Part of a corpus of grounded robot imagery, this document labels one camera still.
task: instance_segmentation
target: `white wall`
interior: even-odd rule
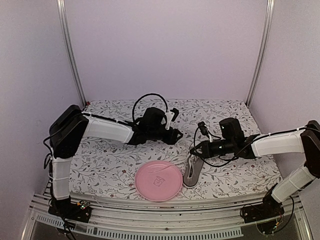
[[[42,140],[80,104],[56,1],[0,3],[0,239],[17,240],[34,192],[47,181]]]
[[[66,1],[88,100],[246,98],[265,0]]]
[[[251,112],[263,132],[320,122],[320,1],[276,1]],[[283,176],[305,161],[302,154],[276,158]],[[320,183],[300,193],[314,239],[320,239]]]

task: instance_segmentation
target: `floral pattern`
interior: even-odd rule
[[[134,103],[134,100],[92,101],[87,106],[87,111],[121,121],[131,121]],[[177,108],[180,112],[172,127],[183,133],[182,139],[175,145],[147,141],[145,144],[132,146],[96,137],[83,138],[71,162],[70,191],[107,198],[142,200],[135,189],[135,174],[139,167],[149,161],[164,160],[175,164],[184,173],[188,149],[193,143],[199,122],[204,121],[212,133],[220,136],[219,121],[233,117],[239,119],[246,136],[260,133],[243,101],[170,99],[167,103],[169,109]],[[137,105],[136,118],[148,107],[164,109],[165,106],[160,99],[142,100]],[[196,137],[197,140],[202,138],[201,134]],[[223,163],[218,158],[209,161],[216,165]],[[214,199],[262,193],[280,180],[278,167],[271,156],[240,158],[220,168],[204,164],[196,187],[183,187],[173,200]]]

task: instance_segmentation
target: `round plate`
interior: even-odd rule
[[[135,174],[135,188],[145,199],[163,202],[172,199],[183,184],[182,174],[168,161],[151,161]]]

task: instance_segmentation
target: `perforated metal strip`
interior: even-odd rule
[[[63,229],[63,221],[54,216],[37,213],[38,222]],[[115,231],[102,227],[81,226],[81,231],[74,230],[75,233],[99,237],[109,240],[223,240],[242,237],[240,227],[225,230],[194,232],[194,233],[136,233],[127,231]]]

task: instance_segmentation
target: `robotic arm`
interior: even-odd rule
[[[69,194],[71,161],[83,137],[116,140],[129,145],[144,144],[147,140],[174,145],[183,136],[178,129],[170,126],[178,114],[176,108],[163,112],[150,107],[135,122],[123,122],[84,112],[77,105],[71,105],[49,129],[52,155],[49,165],[52,181],[49,213],[81,222],[89,221],[89,203],[72,204]]]
[[[309,121],[306,126],[295,130],[249,137],[244,136],[240,123],[235,118],[224,119],[219,124],[224,139],[203,141],[190,150],[191,154],[203,159],[229,153],[244,159],[283,153],[305,154],[304,165],[274,185],[260,205],[242,208],[240,215],[246,223],[283,214],[284,200],[306,187],[314,179],[320,178],[320,125],[317,121]],[[199,128],[202,134],[207,134],[204,124],[200,123]]]

